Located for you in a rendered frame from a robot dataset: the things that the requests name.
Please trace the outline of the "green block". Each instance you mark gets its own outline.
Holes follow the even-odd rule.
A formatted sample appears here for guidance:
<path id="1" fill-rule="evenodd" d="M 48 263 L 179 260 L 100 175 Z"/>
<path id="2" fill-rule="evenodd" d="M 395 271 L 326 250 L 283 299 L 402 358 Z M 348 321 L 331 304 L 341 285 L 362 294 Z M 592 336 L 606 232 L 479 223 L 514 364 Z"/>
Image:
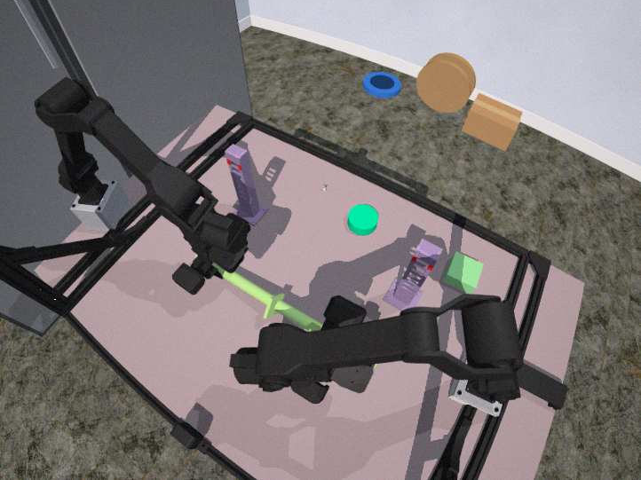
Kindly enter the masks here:
<path id="1" fill-rule="evenodd" d="M 483 264 L 455 252 L 452 256 L 443 282 L 471 294 L 476 288 Z"/>

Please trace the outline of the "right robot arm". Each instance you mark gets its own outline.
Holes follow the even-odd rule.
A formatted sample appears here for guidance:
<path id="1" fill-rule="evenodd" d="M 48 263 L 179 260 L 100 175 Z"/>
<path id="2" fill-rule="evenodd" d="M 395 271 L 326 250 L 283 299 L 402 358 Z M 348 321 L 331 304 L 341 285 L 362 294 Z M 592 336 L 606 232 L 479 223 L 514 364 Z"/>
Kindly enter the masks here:
<path id="1" fill-rule="evenodd" d="M 467 364 L 439 349 L 436 317 L 449 310 L 462 311 Z M 492 404 L 521 397 L 517 371 L 524 362 L 513 305 L 496 295 L 462 294 L 439 308 L 412 307 L 399 316 L 312 332 L 272 323 L 260 329 L 257 347 L 231 354 L 229 366 L 238 383 L 266 392 L 334 381 L 362 393 L 375 364 L 396 361 L 430 364 L 468 380 L 465 390 Z"/>

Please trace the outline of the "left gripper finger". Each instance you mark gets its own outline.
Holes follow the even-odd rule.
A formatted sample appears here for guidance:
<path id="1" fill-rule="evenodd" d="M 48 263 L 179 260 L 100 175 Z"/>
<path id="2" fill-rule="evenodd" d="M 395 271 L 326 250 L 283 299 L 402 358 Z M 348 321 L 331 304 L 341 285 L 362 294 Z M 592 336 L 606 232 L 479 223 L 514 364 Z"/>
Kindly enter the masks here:
<path id="1" fill-rule="evenodd" d="M 211 279 L 213 275 L 215 275 L 215 276 L 217 276 L 217 277 L 219 277 L 219 278 L 221 278 L 221 279 L 222 279 L 223 277 L 222 277 L 222 275 L 220 274 L 220 272 L 219 272 L 219 271 L 217 271 L 218 269 L 217 269 L 216 267 L 214 267 L 213 265 L 212 265 L 212 267 L 213 267 L 213 270 L 212 270 L 212 272 L 208 275 L 208 277 L 205 277 L 205 276 L 203 276 L 202 274 L 201 274 L 201 275 L 202 275 L 204 278 L 206 278 L 206 279 Z M 217 272 L 216 272 L 216 271 L 217 271 Z"/>

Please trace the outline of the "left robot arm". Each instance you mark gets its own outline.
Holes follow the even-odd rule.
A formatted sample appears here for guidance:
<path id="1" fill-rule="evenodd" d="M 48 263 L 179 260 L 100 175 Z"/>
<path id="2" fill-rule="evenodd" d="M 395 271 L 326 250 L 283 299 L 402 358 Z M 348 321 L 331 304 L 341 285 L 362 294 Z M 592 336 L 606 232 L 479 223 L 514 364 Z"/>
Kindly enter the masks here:
<path id="1" fill-rule="evenodd" d="M 89 100 L 94 102 L 89 104 Z M 35 107 L 40 120 L 54 129 L 59 144 L 59 183 L 80 196 L 79 204 L 98 206 L 108 188 L 94 174 L 99 167 L 85 151 L 84 132 L 93 135 L 144 184 L 157 211 L 189 242 L 209 244 L 204 252 L 208 263 L 235 272 L 249 250 L 247 225 L 217 213 L 218 199 L 211 190 L 181 168 L 166 165 L 115 114 L 109 102 L 96 96 L 89 83 L 64 77 L 35 100 Z M 196 203 L 201 196 L 202 203 Z"/>

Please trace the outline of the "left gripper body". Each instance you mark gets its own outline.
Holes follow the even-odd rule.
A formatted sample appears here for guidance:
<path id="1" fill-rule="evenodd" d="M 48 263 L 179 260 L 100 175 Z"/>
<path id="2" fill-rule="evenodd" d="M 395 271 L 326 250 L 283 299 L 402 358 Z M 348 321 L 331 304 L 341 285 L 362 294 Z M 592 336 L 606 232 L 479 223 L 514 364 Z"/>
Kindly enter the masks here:
<path id="1" fill-rule="evenodd" d="M 249 222 L 234 213 L 228 213 L 226 216 L 229 216 L 231 218 L 237 219 L 245 223 L 248 227 L 248 233 L 250 231 L 250 226 Z M 186 237 L 183 237 L 186 241 Z M 189 242 L 189 241 L 188 241 Z M 205 277 L 208 277 L 208 275 L 212 272 L 213 267 L 210 263 L 208 263 L 204 257 L 204 252 L 205 249 L 209 244 L 202 242 L 199 243 L 192 243 L 189 242 L 191 245 L 191 248 L 193 252 L 198 255 L 194 260 L 193 263 L 194 265 L 190 267 L 189 265 L 182 263 L 178 269 L 172 274 L 172 279 L 180 285 L 182 288 L 184 288 L 188 293 L 191 295 L 196 295 L 198 291 L 202 288 L 202 286 L 205 283 Z M 202 276 L 202 275 L 203 276 Z"/>

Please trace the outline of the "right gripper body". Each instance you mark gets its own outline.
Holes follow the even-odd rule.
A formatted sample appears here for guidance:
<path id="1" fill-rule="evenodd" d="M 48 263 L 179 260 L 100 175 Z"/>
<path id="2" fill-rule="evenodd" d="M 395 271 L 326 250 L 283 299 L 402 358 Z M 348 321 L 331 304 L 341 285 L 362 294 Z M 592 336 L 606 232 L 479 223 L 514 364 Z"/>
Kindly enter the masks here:
<path id="1" fill-rule="evenodd" d="M 366 317 L 366 309 L 360 307 L 341 295 L 331 297 L 323 316 L 328 319 L 321 330 L 334 327 L 343 327 L 362 323 Z M 290 386 L 291 387 L 291 386 Z M 313 404 L 319 404 L 326 396 L 329 386 L 313 382 L 309 386 L 299 389 L 291 387 L 294 392 Z"/>

